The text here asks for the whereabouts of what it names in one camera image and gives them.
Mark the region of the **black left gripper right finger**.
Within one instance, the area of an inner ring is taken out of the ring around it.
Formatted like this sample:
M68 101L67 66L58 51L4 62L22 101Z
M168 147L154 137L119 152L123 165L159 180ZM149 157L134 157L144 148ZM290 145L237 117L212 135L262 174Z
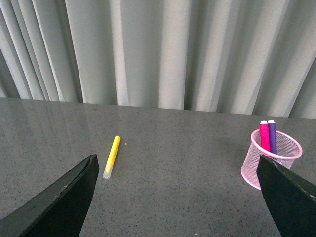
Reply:
M316 186L261 155L257 176L269 212L283 237L316 235Z

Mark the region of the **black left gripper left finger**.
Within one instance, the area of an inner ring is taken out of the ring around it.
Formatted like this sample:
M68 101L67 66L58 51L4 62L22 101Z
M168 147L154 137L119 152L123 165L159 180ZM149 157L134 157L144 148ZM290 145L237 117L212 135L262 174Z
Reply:
M78 237L99 174L96 154L0 221L2 237Z

